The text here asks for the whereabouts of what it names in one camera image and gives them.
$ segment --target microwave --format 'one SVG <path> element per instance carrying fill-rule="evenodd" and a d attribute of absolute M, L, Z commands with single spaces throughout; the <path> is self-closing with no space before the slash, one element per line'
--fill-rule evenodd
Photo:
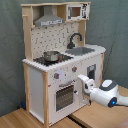
<path fill-rule="evenodd" d="M 88 4 L 67 5 L 67 21 L 86 19 L 89 16 Z"/>

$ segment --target sink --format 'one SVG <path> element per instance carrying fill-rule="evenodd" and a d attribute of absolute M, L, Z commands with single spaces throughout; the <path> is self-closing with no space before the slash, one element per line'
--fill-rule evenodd
<path fill-rule="evenodd" d="M 86 47 L 77 47 L 77 48 L 73 48 L 73 49 L 68 49 L 65 51 L 65 53 L 68 54 L 72 54 L 75 56 L 82 56 L 84 54 L 90 53 L 90 52 L 94 52 L 94 49 L 91 48 L 86 48 Z"/>

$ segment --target gray wall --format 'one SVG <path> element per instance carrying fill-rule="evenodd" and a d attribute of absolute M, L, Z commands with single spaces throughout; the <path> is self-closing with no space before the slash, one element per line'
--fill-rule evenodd
<path fill-rule="evenodd" d="M 66 1 L 0 0 L 0 116 L 15 110 L 21 101 L 25 101 L 22 66 L 25 51 L 20 4 L 43 2 Z M 91 2 L 86 43 L 107 49 L 103 78 L 114 79 L 128 88 L 128 1 Z"/>

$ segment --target faucet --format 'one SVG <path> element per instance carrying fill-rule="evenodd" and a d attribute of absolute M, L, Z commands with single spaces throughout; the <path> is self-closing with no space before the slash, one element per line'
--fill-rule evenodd
<path fill-rule="evenodd" d="M 70 43 L 67 45 L 67 48 L 68 49 L 73 49 L 73 47 L 75 47 L 75 44 L 73 44 L 72 40 L 73 40 L 73 37 L 75 35 L 79 35 L 80 36 L 80 41 L 82 41 L 82 35 L 80 33 L 74 33 L 71 38 L 70 38 Z"/>

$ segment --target wooden toy kitchen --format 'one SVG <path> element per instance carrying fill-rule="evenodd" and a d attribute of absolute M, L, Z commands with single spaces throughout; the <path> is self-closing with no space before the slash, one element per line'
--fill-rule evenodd
<path fill-rule="evenodd" d="M 105 48 L 85 44 L 90 2 L 22 4 L 27 111 L 46 128 L 89 104 L 79 74 L 102 81 Z"/>

